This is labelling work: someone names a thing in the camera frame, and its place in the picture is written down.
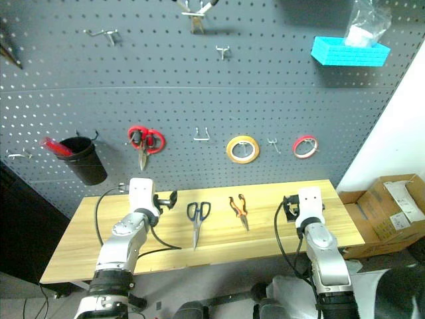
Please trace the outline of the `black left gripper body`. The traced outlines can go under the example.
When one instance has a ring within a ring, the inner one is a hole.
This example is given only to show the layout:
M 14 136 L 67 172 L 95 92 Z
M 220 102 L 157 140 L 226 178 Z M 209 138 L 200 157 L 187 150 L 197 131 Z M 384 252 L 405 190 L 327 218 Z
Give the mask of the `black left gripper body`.
M 160 199 L 158 194 L 155 194 L 153 196 L 153 204 L 155 206 L 155 208 L 158 210 L 159 214 L 162 215 L 163 214 L 163 208 L 162 207 L 166 207 L 168 209 L 170 209 L 170 200 L 169 199 Z

